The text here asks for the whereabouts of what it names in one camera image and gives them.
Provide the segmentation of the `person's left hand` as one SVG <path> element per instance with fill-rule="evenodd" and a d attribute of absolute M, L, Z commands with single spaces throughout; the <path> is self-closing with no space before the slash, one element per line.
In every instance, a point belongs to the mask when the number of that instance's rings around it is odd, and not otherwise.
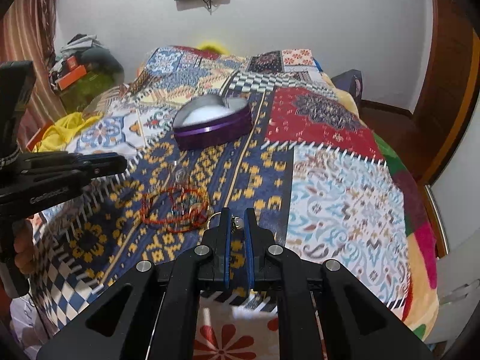
<path fill-rule="evenodd" d="M 16 251 L 15 264 L 24 275 L 29 275 L 35 268 L 34 245 L 32 241 L 32 224 L 24 220 L 23 227 L 16 235 L 14 248 Z"/>

